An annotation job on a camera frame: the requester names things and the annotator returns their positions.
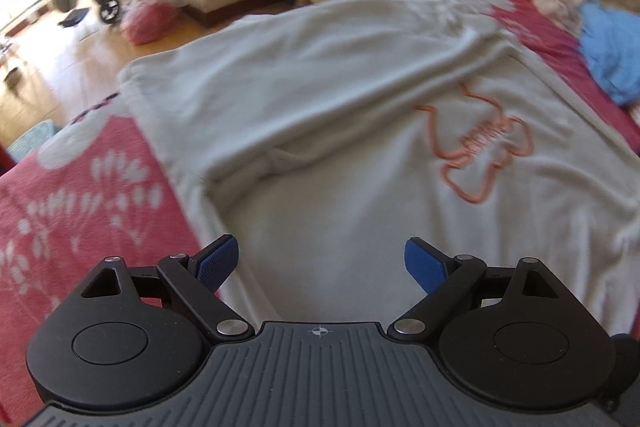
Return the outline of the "pink bag in plastic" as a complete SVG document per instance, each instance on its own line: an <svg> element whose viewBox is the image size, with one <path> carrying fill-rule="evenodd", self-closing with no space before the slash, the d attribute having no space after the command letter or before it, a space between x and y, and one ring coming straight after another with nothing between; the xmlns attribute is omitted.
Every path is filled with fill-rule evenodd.
<svg viewBox="0 0 640 427"><path fill-rule="evenodd" d="M189 3L190 0L130 0L120 30L134 46L160 40L170 33L180 10Z"/></svg>

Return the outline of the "light blue plastic stool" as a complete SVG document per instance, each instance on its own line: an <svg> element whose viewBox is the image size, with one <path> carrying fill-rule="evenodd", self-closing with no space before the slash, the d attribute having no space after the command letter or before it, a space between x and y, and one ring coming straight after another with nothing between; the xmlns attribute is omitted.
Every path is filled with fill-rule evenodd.
<svg viewBox="0 0 640 427"><path fill-rule="evenodd" d="M53 138L61 130L51 119L35 124L19 136L9 147L8 153L15 162L20 162Z"/></svg>

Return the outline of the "white sweatshirt orange bear outline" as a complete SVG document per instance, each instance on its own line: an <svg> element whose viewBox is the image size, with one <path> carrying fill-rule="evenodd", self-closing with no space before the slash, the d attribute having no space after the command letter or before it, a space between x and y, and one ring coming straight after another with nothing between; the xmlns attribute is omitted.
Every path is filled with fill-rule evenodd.
<svg viewBox="0 0 640 427"><path fill-rule="evenodd" d="M250 323L392 323L418 236L540 259L610 333L639 303L639 159L470 0L332 0L140 58L120 95Z"/></svg>

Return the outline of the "pink floral bed blanket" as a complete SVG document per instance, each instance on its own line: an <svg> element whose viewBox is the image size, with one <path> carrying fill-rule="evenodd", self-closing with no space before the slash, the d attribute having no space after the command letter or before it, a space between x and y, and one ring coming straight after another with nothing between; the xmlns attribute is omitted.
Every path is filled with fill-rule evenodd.
<svg viewBox="0 0 640 427"><path fill-rule="evenodd" d="M484 5L540 56L639 159L639 127L593 80L575 37L530 0ZM39 400L25 364L36 328L103 258L152 265L202 244L118 92L79 115L1 179L1 416Z"/></svg>

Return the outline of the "blue folded garment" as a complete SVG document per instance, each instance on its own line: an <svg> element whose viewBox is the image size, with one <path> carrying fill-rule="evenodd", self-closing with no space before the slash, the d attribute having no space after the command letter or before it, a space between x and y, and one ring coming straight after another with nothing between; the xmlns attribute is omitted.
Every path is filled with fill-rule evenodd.
<svg viewBox="0 0 640 427"><path fill-rule="evenodd" d="M591 77L620 107L639 102L639 15L597 0L579 7L579 49Z"/></svg>

